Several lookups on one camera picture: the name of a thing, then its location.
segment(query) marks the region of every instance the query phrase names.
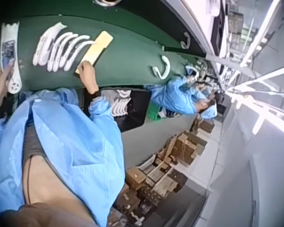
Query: ceiling light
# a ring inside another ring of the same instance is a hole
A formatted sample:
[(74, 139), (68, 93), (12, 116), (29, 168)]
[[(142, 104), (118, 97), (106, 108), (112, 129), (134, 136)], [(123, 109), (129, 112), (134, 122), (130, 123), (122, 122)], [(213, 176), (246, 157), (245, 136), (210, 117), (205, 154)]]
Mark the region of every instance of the ceiling light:
[[(244, 64), (247, 62), (247, 60), (250, 58), (250, 56), (252, 55), (252, 53), (253, 53), (253, 52), (255, 51), (255, 49), (258, 47), (258, 44), (260, 43), (260, 40), (261, 40), (261, 38), (263, 37), (263, 35), (264, 35), (264, 33), (265, 33), (265, 31), (266, 31), (266, 29), (267, 29), (267, 27), (268, 27), (268, 23), (269, 23), (269, 21), (270, 21), (272, 15), (273, 15), (273, 13), (274, 13), (274, 11), (275, 11), (277, 5), (279, 4), (279, 2), (280, 2), (280, 0), (274, 0), (274, 1), (271, 3), (271, 5), (270, 5), (270, 7), (269, 7), (269, 10), (268, 10), (268, 12), (267, 12), (267, 14), (266, 14), (266, 16), (265, 16), (265, 18), (264, 18), (264, 20), (263, 20), (263, 23), (262, 23), (262, 25), (261, 25), (261, 27), (260, 27), (260, 29), (259, 29), (257, 35), (255, 36), (253, 42), (251, 43), (251, 45), (250, 45), (250, 47), (249, 47), (249, 50), (247, 51), (245, 57), (243, 58), (243, 60), (242, 60), (242, 62), (241, 62), (242, 65), (244, 65)], [(236, 71), (234, 72), (234, 74), (233, 74), (233, 76), (232, 76), (232, 78), (230, 79), (230, 81), (229, 81), (228, 84), (231, 84), (232, 81), (236, 78), (236, 76), (238, 76), (238, 74), (239, 74), (239, 71), (236, 70)]]
[(254, 127), (252, 129), (252, 133), (254, 135), (256, 135), (259, 132), (262, 124), (264, 123), (264, 120), (266, 118), (267, 112), (268, 112), (267, 107), (263, 107), (263, 113), (259, 115), (259, 118), (257, 119), (257, 122), (255, 123), (255, 125), (254, 125)]
[(267, 39), (266, 39), (266, 38), (263, 38), (263, 39), (262, 39), (262, 43), (266, 44), (266, 43), (267, 43)]

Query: wooden block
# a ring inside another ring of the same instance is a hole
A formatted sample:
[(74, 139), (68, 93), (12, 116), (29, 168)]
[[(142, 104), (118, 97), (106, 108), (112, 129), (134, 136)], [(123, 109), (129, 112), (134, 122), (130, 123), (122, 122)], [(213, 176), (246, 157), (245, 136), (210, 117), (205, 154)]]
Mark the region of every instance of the wooden block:
[(141, 188), (145, 180), (146, 175), (135, 166), (126, 171), (126, 183), (135, 190)]
[(123, 186), (123, 188), (121, 189), (121, 191), (120, 191), (119, 195), (120, 195), (120, 194), (127, 193), (127, 192), (128, 192), (128, 190), (129, 190), (129, 186), (128, 186), (128, 184), (127, 184), (127, 183), (125, 183), (125, 184), (124, 184), (124, 186)]
[(201, 144), (197, 144), (196, 148), (195, 148), (195, 152), (198, 154), (198, 155), (201, 155), (203, 153), (203, 151), (205, 150), (205, 147)]
[(139, 206), (140, 199), (136, 196), (136, 191), (130, 189), (122, 196), (118, 196), (114, 206), (122, 213), (128, 214)]
[(214, 128), (214, 122), (204, 120), (199, 124), (199, 128), (203, 129), (205, 132), (211, 133)]
[(85, 55), (81, 59), (81, 62), (89, 61), (90, 64), (95, 65), (97, 59), (101, 56), (113, 39), (114, 38), (108, 32), (101, 32), (96, 38), (95, 43), (92, 44), (86, 51)]
[(167, 148), (166, 148), (166, 152), (165, 152), (165, 156), (163, 158), (163, 161), (165, 161), (165, 159), (170, 156), (176, 140), (177, 140), (177, 136), (174, 136), (170, 139), (169, 144), (167, 145)]
[(166, 163), (167, 165), (169, 165), (169, 164), (171, 163), (171, 161), (172, 161), (171, 157), (165, 158), (165, 163)]
[(202, 146), (206, 146), (207, 141), (201, 139), (200, 137), (194, 135), (193, 133), (189, 131), (184, 131), (183, 132), (185, 135), (187, 135), (187, 140), (190, 141), (191, 143), (197, 145), (198, 143), (201, 144)]

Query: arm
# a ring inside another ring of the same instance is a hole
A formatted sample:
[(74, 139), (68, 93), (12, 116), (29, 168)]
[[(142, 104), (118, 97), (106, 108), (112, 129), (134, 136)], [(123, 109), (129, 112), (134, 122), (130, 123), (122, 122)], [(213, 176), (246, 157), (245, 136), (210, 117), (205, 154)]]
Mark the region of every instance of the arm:
[(97, 97), (89, 104), (90, 119), (100, 128), (105, 138), (119, 150), (123, 151), (121, 132), (111, 115), (112, 108), (104, 97)]
[(78, 69), (80, 79), (93, 100), (89, 104), (89, 118), (101, 129), (105, 138), (114, 146), (116, 151), (121, 152), (123, 156), (121, 132), (111, 115), (111, 105), (104, 97), (99, 96), (95, 69), (88, 61), (82, 62)]

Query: white plastic clip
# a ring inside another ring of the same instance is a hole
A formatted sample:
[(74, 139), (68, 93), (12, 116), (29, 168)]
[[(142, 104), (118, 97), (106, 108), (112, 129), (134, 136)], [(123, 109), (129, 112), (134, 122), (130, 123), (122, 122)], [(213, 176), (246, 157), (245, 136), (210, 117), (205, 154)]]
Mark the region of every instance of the white plastic clip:
[(90, 38), (89, 35), (80, 35), (79, 37), (77, 37), (74, 40), (72, 40), (71, 43), (69, 44), (68, 48), (66, 49), (64, 55), (60, 59), (59, 67), (63, 68), (63, 66), (65, 65), (65, 63), (66, 63), (66, 61), (68, 59), (68, 56), (71, 53), (71, 50), (75, 47), (77, 42), (79, 42), (80, 40), (89, 39), (89, 38)]
[(162, 55), (162, 60), (165, 63), (165, 70), (163, 75), (161, 75), (158, 67), (152, 67), (152, 71), (155, 74), (156, 77), (160, 78), (160, 79), (166, 79), (166, 77), (169, 75), (170, 72), (170, 62), (169, 59), (167, 57), (165, 57), (164, 55)]
[(92, 45), (94, 44), (94, 41), (85, 41), (80, 43), (79, 45), (76, 46), (76, 50), (75, 52), (72, 54), (71, 58), (69, 58), (64, 66), (64, 71), (68, 71), (71, 68), (71, 65), (73, 64), (73, 62), (75, 61), (75, 58), (77, 57), (77, 55), (79, 54), (79, 52), (82, 50), (82, 48), (86, 45)]
[(66, 25), (63, 25), (61, 22), (59, 22), (54, 26), (50, 27), (49, 29), (47, 29), (46, 32), (43, 33), (33, 57), (33, 65), (47, 64), (53, 41), (55, 40), (58, 33), (66, 27), (67, 27)]
[(72, 34), (68, 37), (66, 37), (65, 39), (63, 39), (61, 45), (59, 46), (59, 49), (58, 49), (58, 52), (57, 52), (57, 55), (55, 57), (55, 60), (53, 62), (53, 71), (56, 72), (58, 71), (58, 68), (59, 68), (59, 62), (60, 62), (60, 58), (62, 56), (62, 52), (64, 50), (64, 47), (65, 45), (73, 38), (76, 38), (78, 37), (78, 34)]
[(52, 52), (51, 52), (51, 55), (49, 57), (49, 60), (48, 60), (48, 63), (47, 63), (47, 71), (52, 71), (53, 70), (53, 62), (55, 60), (55, 56), (56, 56), (56, 53), (57, 53), (57, 50), (58, 50), (58, 47), (60, 45), (60, 42), (68, 37), (72, 35), (72, 32), (66, 32), (64, 34), (62, 34), (61, 36), (59, 36), (59, 38), (55, 41), (54, 45), (53, 45), (53, 48), (52, 48)]
[(190, 35), (188, 34), (188, 32), (184, 32), (183, 34), (186, 37), (186, 43), (184, 41), (181, 41), (181, 47), (185, 50), (189, 49), (190, 47)]

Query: white curved plastic piece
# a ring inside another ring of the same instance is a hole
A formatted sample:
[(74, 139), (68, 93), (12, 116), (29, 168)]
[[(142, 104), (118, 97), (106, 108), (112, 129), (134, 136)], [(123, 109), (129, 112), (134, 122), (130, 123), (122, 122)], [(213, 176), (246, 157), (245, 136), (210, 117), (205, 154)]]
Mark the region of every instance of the white curved plastic piece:
[(185, 50), (189, 49), (190, 47), (190, 35), (188, 34), (188, 32), (184, 32), (183, 35), (186, 37), (186, 43), (184, 41), (181, 41), (181, 47)]
[(116, 112), (115, 112), (115, 107), (119, 103), (119, 99), (115, 100), (114, 103), (112, 104), (112, 116), (116, 117)]
[(127, 91), (117, 90), (117, 92), (119, 93), (120, 97), (127, 98), (131, 94), (132, 91), (131, 90), (127, 90)]
[(163, 75), (161, 75), (158, 67), (152, 67), (152, 71), (156, 77), (160, 79), (166, 79), (166, 77), (169, 75), (169, 72), (170, 72), (170, 62), (169, 62), (169, 59), (165, 57), (164, 55), (162, 55), (162, 60), (165, 63), (165, 70), (164, 70)]
[(62, 56), (62, 53), (63, 53), (63, 50), (64, 50), (64, 47), (65, 45), (73, 38), (76, 38), (78, 37), (78, 34), (72, 34), (68, 37), (66, 37), (65, 39), (63, 39), (61, 45), (59, 46), (59, 49), (58, 49), (58, 52), (57, 52), (57, 55), (55, 57), (55, 60), (53, 62), (53, 71), (56, 72), (58, 71), (58, 68), (59, 68), (59, 62), (60, 62), (60, 58)]
[(72, 32), (66, 32), (64, 34), (62, 34), (61, 36), (59, 36), (59, 38), (55, 41), (52, 51), (51, 51), (51, 55), (49, 57), (48, 63), (47, 63), (47, 71), (52, 71), (53, 70), (53, 62), (55, 60), (55, 56), (58, 50), (58, 47), (60, 45), (60, 43), (62, 42), (62, 40), (70, 35), (72, 35)]
[(89, 39), (89, 38), (90, 38), (89, 35), (80, 35), (80, 36), (78, 36), (77, 38), (75, 38), (74, 40), (72, 40), (72, 41), (70, 42), (69, 46), (67, 47), (67, 49), (66, 49), (64, 55), (63, 55), (63, 56), (61, 57), (61, 59), (60, 59), (59, 67), (62, 68), (62, 67), (65, 65), (65, 63), (66, 63), (66, 61), (67, 61), (67, 59), (68, 59), (68, 56), (69, 56), (70, 53), (71, 53), (71, 50), (75, 47), (75, 45), (76, 45), (77, 42), (79, 42), (80, 40)]
[(69, 58), (67, 60), (65, 66), (64, 66), (64, 71), (70, 70), (71, 65), (73, 64), (77, 55), (79, 54), (79, 52), (82, 50), (83, 47), (85, 47), (86, 45), (92, 45), (94, 43), (95, 43), (94, 41), (85, 41), (85, 42), (82, 42), (79, 45), (77, 45), (75, 52), (72, 54), (71, 58)]
[(45, 41), (43, 42), (42, 49), (39, 54), (39, 60), (38, 64), (43, 66), (47, 64), (50, 51), (51, 51), (51, 45), (53, 44), (53, 41), (55, 40), (56, 36), (58, 33), (66, 28), (66, 25), (63, 25), (61, 22), (55, 24), (54, 26), (50, 27), (46, 32), (45, 32)]

